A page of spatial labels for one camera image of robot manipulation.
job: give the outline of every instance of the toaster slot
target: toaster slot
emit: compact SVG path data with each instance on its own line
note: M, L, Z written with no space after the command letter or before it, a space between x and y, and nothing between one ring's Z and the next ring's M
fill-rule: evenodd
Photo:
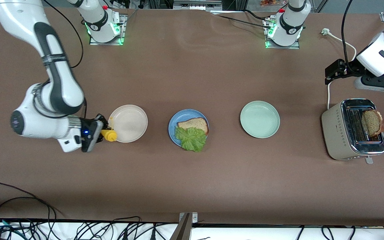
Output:
M364 119L362 118L362 113L370 109L371 108L348 109L349 120L351 123L350 126L352 128L356 143L368 144L381 142L380 135L369 137L367 126Z

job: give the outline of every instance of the bread slice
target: bread slice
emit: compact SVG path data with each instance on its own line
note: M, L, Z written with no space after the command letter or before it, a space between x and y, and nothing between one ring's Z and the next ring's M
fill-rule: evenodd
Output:
M383 117L380 112L375 110L365 111L362 114L365 125L367 126L368 135L375 137L384 131Z
M192 127L202 129L205 132L205 135L208 135L208 124L207 121L202 117L192 118L184 122L178 122L177 126L183 129L188 129Z

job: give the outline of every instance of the white plate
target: white plate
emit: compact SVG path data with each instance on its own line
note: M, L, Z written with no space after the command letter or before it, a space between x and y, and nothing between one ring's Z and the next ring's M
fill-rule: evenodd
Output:
M116 132L118 142L131 143L145 134L148 116L136 105L124 105L113 111L109 126Z

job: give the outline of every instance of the yellow bottle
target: yellow bottle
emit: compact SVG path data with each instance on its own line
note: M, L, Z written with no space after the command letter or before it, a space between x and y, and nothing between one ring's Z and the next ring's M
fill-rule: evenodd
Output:
M113 130L102 130L100 133L107 141L113 142L116 140L116 132Z

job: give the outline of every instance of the lettuce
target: lettuce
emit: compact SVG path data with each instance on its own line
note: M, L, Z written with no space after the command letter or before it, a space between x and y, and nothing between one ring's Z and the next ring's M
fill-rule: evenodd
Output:
M176 127L175 136L181 141L183 149L194 152L201 152L204 148L206 135L202 129Z

